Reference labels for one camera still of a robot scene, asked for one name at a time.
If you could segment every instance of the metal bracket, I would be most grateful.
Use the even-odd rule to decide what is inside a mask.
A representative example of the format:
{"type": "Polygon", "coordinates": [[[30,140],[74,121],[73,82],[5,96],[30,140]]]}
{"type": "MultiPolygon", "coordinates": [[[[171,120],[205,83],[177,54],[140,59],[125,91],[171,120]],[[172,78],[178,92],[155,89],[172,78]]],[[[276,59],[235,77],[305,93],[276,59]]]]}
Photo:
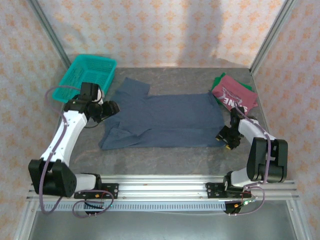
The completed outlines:
{"type": "MultiPolygon", "coordinates": [[[[119,184],[118,183],[102,183],[101,190],[106,190],[112,193],[114,199],[118,199],[119,193],[119,184]]],[[[101,192],[75,192],[74,196],[75,199],[111,199],[109,194],[102,194],[101,192]]]]}
{"type": "Polygon", "coordinates": [[[244,192],[243,187],[228,186],[228,182],[215,183],[207,182],[205,184],[206,193],[208,199],[220,199],[220,198],[232,198],[232,199],[244,199],[251,198],[251,193],[244,192]]]}

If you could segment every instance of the metal frame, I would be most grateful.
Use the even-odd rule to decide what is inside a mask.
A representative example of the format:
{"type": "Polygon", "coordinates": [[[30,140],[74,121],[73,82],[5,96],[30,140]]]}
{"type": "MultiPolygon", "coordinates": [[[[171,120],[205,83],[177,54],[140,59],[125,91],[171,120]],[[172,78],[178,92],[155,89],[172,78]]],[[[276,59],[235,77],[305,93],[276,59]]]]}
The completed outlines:
{"type": "Polygon", "coordinates": [[[291,12],[296,2],[297,0],[286,0],[286,2],[283,4],[272,27],[270,28],[267,36],[265,37],[264,42],[261,45],[259,52],[257,53],[257,55],[255,56],[255,59],[253,60],[253,63],[249,69],[251,72],[251,75],[256,74],[256,72],[258,71],[262,61],[267,56],[267,53],[269,52],[271,46],[277,40],[277,37],[281,28],[284,26],[284,24],[286,23],[286,20],[291,15],[291,12]]]}
{"type": "MultiPolygon", "coordinates": [[[[223,176],[216,175],[102,175],[103,183],[119,183],[117,203],[139,204],[141,202],[171,202],[177,204],[183,202],[194,202],[209,204],[226,202],[235,199],[211,198],[208,199],[205,183],[222,183],[223,176]]],[[[304,217],[303,206],[297,192],[294,181],[283,183],[272,183],[261,185],[265,190],[267,201],[286,201],[290,212],[291,221],[297,239],[311,240],[311,232],[304,217]]],[[[252,190],[252,193],[262,199],[259,190],[252,190]]],[[[55,196],[44,196],[45,202],[55,202],[55,196]]],[[[63,198],[62,203],[74,202],[74,198],[63,198]]],[[[27,240],[30,236],[32,225],[39,208],[39,196],[31,186],[15,240],[27,240]]]]}
{"type": "Polygon", "coordinates": [[[312,240],[312,234],[310,232],[301,201],[287,200],[286,204],[290,213],[296,238],[299,240],[312,240]]]}
{"type": "MultiPolygon", "coordinates": [[[[102,183],[118,183],[118,199],[116,201],[201,201],[228,202],[231,198],[208,199],[206,183],[222,183],[223,176],[212,175],[102,175],[102,183]]],[[[265,190],[266,200],[297,200],[299,195],[294,181],[261,185],[265,190]]],[[[262,199],[259,190],[252,190],[252,194],[262,199]]],[[[44,196],[48,202],[56,201],[56,196],[44,196]]],[[[33,187],[29,190],[28,201],[38,201],[39,196],[33,187]]],[[[73,197],[63,201],[74,201],[73,197]]]]}
{"type": "Polygon", "coordinates": [[[38,0],[28,0],[30,7],[33,9],[34,14],[40,21],[43,29],[47,33],[49,39],[51,40],[52,44],[54,45],[56,51],[61,57],[61,60],[63,61],[65,67],[68,69],[71,65],[71,62],[64,50],[64,47],[60,43],[54,29],[52,28],[49,20],[47,19],[44,11],[42,10],[38,0]]]}

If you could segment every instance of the cable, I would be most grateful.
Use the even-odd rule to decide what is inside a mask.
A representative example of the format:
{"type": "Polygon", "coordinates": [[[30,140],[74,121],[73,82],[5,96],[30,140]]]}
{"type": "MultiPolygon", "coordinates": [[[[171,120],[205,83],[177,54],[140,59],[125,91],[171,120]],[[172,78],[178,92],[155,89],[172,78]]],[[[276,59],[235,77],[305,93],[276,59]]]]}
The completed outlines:
{"type": "Polygon", "coordinates": [[[251,186],[251,187],[249,187],[248,189],[260,189],[260,190],[261,190],[261,192],[262,192],[262,202],[261,202],[261,204],[260,204],[256,209],[254,209],[254,210],[252,210],[252,211],[248,211],[248,212],[244,212],[244,213],[229,214],[229,216],[238,216],[238,215],[253,214],[253,213],[255,213],[256,211],[258,211],[258,210],[263,206],[263,204],[264,204],[265,201],[266,201],[266,192],[265,192],[265,190],[264,190],[262,187],[260,187],[260,186],[251,186]]]}
{"type": "MultiPolygon", "coordinates": [[[[95,214],[94,214],[95,216],[101,215],[101,214],[103,214],[104,212],[106,212],[106,211],[112,206],[112,204],[114,203],[114,200],[115,200],[113,194],[112,194],[111,192],[109,192],[109,191],[106,191],[106,190],[96,190],[96,189],[94,189],[94,190],[83,190],[83,191],[81,191],[81,192],[82,192],[82,193],[105,193],[105,194],[109,194],[109,195],[111,196],[111,202],[110,202],[110,204],[109,204],[105,209],[103,209],[102,211],[100,211],[100,212],[98,212],[98,213],[95,213],[95,214]]],[[[78,214],[76,214],[75,208],[76,208],[76,205],[79,204],[79,203],[100,204],[101,202],[100,202],[100,201],[93,201],[93,200],[80,200],[80,201],[77,201],[77,202],[73,205],[73,207],[72,207],[72,214],[73,214],[75,217],[79,218],[79,219],[86,219],[86,218],[90,218],[90,217],[91,217],[91,214],[89,214],[89,215],[78,215],[78,214]]]]}
{"type": "Polygon", "coordinates": [[[102,199],[104,198],[105,192],[101,194],[101,207],[102,207],[102,199]]]}
{"type": "Polygon", "coordinates": [[[90,208],[93,208],[93,209],[104,209],[102,206],[95,206],[95,205],[91,205],[87,202],[84,203],[84,205],[90,207],[90,208]]]}
{"type": "Polygon", "coordinates": [[[93,125],[93,126],[85,126],[84,129],[94,129],[95,127],[97,127],[99,125],[99,123],[97,123],[96,125],[93,125]]]}
{"type": "Polygon", "coordinates": [[[243,201],[244,201],[244,194],[245,194],[245,193],[251,194],[251,192],[249,192],[249,191],[243,191],[243,192],[242,192],[242,197],[241,197],[241,204],[242,204],[243,201]]]}

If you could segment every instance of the glass panel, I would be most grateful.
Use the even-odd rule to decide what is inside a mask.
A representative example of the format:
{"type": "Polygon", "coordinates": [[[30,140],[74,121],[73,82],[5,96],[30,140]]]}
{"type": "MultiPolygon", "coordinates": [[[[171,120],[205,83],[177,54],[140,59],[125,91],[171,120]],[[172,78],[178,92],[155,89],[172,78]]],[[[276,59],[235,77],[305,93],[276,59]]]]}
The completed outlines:
{"type": "MultiPolygon", "coordinates": [[[[260,202],[246,206],[254,209],[260,202]]],[[[29,240],[294,240],[286,201],[268,201],[253,213],[106,212],[79,219],[71,212],[37,212],[29,240]]]]}

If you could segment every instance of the gray table surface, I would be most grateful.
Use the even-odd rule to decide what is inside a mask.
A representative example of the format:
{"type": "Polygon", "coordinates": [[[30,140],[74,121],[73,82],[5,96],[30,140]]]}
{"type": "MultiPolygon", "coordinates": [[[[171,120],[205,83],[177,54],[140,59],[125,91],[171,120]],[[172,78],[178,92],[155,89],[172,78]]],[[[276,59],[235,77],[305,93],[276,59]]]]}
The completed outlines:
{"type": "MultiPolygon", "coordinates": [[[[117,68],[106,99],[110,99],[125,77],[148,83],[150,95],[200,94],[211,89],[214,78],[223,72],[250,85],[254,81],[246,68],[117,68]]],[[[230,113],[221,106],[226,125],[230,113]]],[[[266,127],[262,109],[255,107],[250,115],[266,127]]],[[[225,175],[247,164],[250,144],[242,139],[234,150],[225,147],[149,147],[101,150],[98,142],[105,125],[83,129],[70,158],[74,173],[100,175],[225,175]]]]}

